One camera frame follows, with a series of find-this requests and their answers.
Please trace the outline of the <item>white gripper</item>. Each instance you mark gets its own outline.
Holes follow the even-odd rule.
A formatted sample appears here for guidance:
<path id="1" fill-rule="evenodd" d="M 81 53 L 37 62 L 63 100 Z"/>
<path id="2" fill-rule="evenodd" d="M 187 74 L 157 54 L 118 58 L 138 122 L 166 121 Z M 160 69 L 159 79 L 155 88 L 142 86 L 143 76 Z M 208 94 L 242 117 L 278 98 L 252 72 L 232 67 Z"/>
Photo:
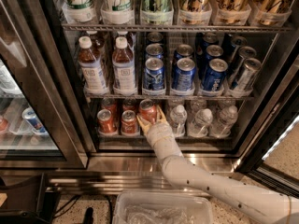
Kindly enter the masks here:
<path id="1" fill-rule="evenodd" d="M 149 145 L 159 161 L 163 163 L 167 157 L 180 156 L 183 154 L 173 134 L 172 128 L 167 123 L 165 114 L 159 105 L 156 106 L 157 117 L 154 125 L 141 115 L 138 115 L 137 121 L 143 133 L 146 135 Z"/>

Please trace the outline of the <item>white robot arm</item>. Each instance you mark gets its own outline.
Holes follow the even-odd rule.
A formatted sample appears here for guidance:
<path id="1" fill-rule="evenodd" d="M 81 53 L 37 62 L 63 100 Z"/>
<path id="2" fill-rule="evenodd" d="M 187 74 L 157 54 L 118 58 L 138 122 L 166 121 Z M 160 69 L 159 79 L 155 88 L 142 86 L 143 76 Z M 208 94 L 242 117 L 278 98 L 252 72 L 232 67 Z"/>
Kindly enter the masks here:
<path id="1" fill-rule="evenodd" d="M 153 122 L 137 120 L 171 185 L 200 189 L 260 224 L 299 224 L 298 198 L 213 175 L 184 158 L 162 109 Z"/>

